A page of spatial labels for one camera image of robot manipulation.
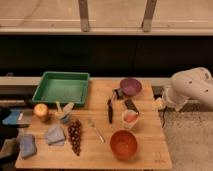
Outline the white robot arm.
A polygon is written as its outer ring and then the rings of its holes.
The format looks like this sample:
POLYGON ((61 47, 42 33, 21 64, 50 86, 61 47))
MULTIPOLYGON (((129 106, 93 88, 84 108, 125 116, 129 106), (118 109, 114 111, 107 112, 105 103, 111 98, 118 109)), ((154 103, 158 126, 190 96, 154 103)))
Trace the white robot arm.
POLYGON ((213 76, 208 69, 197 67, 173 74, 155 104, 158 109, 169 107, 180 111, 189 99, 213 109, 213 76))

